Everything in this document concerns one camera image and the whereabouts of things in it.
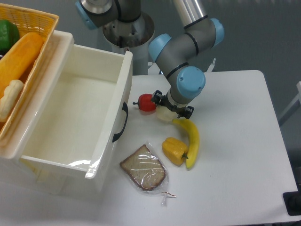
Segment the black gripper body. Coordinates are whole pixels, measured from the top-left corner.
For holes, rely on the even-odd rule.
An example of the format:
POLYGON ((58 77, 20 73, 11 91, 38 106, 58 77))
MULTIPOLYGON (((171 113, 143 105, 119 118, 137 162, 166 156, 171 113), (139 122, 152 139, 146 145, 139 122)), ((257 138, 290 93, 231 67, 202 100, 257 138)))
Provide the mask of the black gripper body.
POLYGON ((180 107, 179 105, 172 104, 171 101, 169 101, 167 94, 162 96, 161 106, 164 106, 168 110, 175 112, 177 114, 185 114, 185 112, 188 110, 188 108, 186 106, 180 107))

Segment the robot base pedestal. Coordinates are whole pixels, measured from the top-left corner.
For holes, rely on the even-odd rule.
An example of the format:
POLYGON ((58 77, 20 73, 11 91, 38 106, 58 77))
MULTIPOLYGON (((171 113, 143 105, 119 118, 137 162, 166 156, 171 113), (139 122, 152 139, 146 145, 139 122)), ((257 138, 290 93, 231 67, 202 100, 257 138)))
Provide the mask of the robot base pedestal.
POLYGON ((75 6, 87 28, 102 29, 112 52, 133 54, 133 75, 148 73, 148 46, 155 26, 142 12, 140 0, 78 0, 75 6))

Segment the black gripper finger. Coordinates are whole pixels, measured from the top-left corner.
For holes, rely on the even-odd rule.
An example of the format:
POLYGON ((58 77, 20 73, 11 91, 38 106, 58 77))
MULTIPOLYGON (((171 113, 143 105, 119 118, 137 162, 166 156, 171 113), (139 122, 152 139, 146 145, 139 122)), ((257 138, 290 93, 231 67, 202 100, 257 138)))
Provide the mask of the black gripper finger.
POLYGON ((194 111, 194 107, 186 106, 177 109, 178 118, 190 119, 194 111))
POLYGON ((155 105, 159 105, 163 98, 162 92, 159 90, 156 90, 151 97, 151 102, 153 102, 155 105))

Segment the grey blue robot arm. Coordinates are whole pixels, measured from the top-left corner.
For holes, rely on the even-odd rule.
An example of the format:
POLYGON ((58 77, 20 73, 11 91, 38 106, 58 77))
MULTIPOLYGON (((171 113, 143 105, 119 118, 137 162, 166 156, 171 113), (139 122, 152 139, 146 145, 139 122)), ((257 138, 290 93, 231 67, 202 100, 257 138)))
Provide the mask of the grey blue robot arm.
POLYGON ((163 95, 156 91, 152 102, 189 119, 194 107, 189 103, 206 84, 204 72, 189 65, 188 60, 221 43, 225 31, 221 22, 209 18, 200 0, 176 0, 174 5, 181 18, 185 33, 172 38, 168 34, 156 37, 149 44, 149 54, 170 84, 163 95))

